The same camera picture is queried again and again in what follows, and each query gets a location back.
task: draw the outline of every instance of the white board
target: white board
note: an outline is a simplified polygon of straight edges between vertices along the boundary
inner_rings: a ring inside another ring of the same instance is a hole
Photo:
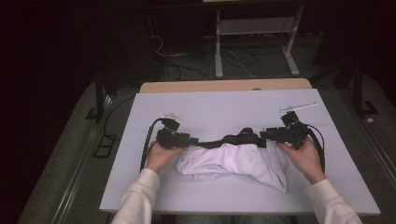
[[[250,127],[256,134],[265,128],[282,127],[280,119],[289,105],[318,105],[296,111],[300,121],[318,128],[325,139],[326,175],[350,201],[358,214],[379,214],[379,209],[337,132],[317,90],[205,91],[139,93],[108,179],[101,210],[119,209],[124,190],[139,176],[140,160],[149,126],[163,114],[182,117],[177,130],[200,141],[220,140]],[[158,123],[151,141],[163,125]],[[303,194],[309,186],[291,164],[285,170],[287,193],[281,193],[243,175],[225,174],[211,181],[194,180],[175,168],[165,168],[153,209],[173,214],[304,214],[313,212]]]

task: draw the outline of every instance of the hand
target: hand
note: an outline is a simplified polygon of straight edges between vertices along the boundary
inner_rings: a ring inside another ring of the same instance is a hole
[[[277,147],[286,152],[291,162],[301,171],[311,184],[326,179],[326,175],[320,166],[319,155],[314,142],[308,136],[304,139],[300,149],[289,147],[285,143],[276,143]]]
[[[146,168],[159,174],[163,167],[165,167],[176,155],[181,154],[185,150],[185,148],[181,147],[165,149],[161,147],[158,142],[154,142],[149,147]]]

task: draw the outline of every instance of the white fabric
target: white fabric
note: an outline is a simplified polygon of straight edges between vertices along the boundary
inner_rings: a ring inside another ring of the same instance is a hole
[[[287,165],[285,153],[274,142],[267,141],[267,148],[254,144],[223,144],[212,149],[190,147],[180,156],[177,169],[183,175],[194,175],[197,180],[212,180],[224,173],[248,175],[285,193],[287,182],[283,170]]]

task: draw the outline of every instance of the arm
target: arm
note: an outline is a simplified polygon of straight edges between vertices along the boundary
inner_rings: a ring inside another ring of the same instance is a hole
[[[148,152],[146,168],[142,170],[137,180],[124,191],[120,209],[112,223],[150,223],[151,210],[155,204],[155,197],[160,186],[160,171],[176,155],[182,153],[183,148],[165,149],[158,143],[153,144]]]
[[[286,152],[294,166],[312,184],[305,194],[314,206],[319,223],[361,223],[347,199],[338,193],[323,173],[318,152],[309,137],[305,138],[299,150],[285,143],[276,145]]]

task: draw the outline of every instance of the person's left hand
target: person's left hand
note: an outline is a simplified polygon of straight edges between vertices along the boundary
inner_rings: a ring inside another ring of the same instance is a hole
[[[146,168],[159,174],[163,167],[165,167],[176,155],[183,153],[185,150],[186,148],[182,147],[166,149],[161,147],[158,142],[154,142],[149,147]]]

